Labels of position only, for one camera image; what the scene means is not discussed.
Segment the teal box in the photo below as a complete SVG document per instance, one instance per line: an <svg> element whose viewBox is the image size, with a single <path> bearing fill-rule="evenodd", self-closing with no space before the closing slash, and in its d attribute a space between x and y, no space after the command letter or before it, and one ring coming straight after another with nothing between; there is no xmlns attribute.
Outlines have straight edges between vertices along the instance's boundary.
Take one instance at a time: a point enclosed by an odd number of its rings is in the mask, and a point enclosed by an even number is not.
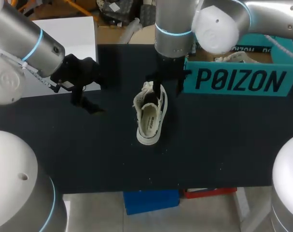
<svg viewBox="0 0 293 232"><path fill-rule="evenodd" d="M293 52L292 40L274 38L287 50ZM184 93L287 96L293 85L293 58L272 45L263 35L250 34L243 37L239 44L244 45L249 41L253 41L254 46L269 45L273 63L186 60L184 69L191 70L192 74L184 81Z"/></svg>

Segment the shoe insole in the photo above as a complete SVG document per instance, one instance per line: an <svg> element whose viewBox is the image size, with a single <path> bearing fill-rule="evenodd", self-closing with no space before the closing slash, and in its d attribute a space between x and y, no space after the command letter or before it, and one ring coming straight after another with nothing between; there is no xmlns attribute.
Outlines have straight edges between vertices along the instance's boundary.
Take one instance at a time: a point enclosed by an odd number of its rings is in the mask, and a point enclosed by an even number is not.
<svg viewBox="0 0 293 232"><path fill-rule="evenodd" d="M143 109L141 126L146 136L154 136L156 133L156 108L149 105Z"/></svg>

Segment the white sneaker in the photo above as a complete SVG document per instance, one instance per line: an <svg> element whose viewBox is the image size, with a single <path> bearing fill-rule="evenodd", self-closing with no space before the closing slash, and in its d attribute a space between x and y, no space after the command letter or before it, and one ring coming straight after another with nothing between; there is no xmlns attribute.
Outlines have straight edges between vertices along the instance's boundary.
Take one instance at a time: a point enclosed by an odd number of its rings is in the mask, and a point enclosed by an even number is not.
<svg viewBox="0 0 293 232"><path fill-rule="evenodd" d="M258 63L251 59L246 52L235 52L227 57L215 58L215 62L234 62L234 63Z"/></svg>
<svg viewBox="0 0 293 232"><path fill-rule="evenodd" d="M153 81L145 82L142 91L133 100L138 118L137 139L144 145L153 145L160 137L167 112L167 93L163 86L160 90L158 99L153 91Z"/></svg>

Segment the shoe sole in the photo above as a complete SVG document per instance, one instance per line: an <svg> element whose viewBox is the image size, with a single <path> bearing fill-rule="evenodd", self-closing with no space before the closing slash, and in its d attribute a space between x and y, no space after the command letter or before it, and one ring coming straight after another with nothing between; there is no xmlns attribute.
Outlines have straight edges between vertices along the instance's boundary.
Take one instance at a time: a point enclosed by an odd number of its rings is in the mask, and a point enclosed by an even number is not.
<svg viewBox="0 0 293 232"><path fill-rule="evenodd" d="M158 131L157 131L156 135L153 138L150 138L150 139L144 138L142 135L140 135L139 129L137 129L137 139L143 145L147 145L147 146L154 145L155 143L158 142L158 140L160 138L162 123L163 123L163 121L165 119L165 115L166 115L166 112L167 112L167 93L166 93L166 90L165 90L165 88L163 86L160 87L160 90L165 95L165 106L164 106L164 110L162 112L162 119L160 121Z"/></svg>

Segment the robotic arm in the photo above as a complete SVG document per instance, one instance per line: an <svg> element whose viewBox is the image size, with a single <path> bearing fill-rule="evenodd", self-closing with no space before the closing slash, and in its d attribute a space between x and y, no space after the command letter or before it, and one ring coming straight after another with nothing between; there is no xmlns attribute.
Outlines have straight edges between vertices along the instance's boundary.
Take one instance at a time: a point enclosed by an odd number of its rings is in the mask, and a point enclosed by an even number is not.
<svg viewBox="0 0 293 232"><path fill-rule="evenodd" d="M293 39L293 0L158 0L157 52L185 56L195 34L207 52L230 51L247 33Z"/></svg>
<svg viewBox="0 0 293 232"><path fill-rule="evenodd" d="M82 96L84 86L92 82L102 84L99 65L91 58L65 56L60 43L7 1L0 0L0 105L22 97L26 84L22 69L28 69L54 92L61 87L71 91L71 103L89 113L102 111ZM56 85L46 82L47 77Z"/></svg>

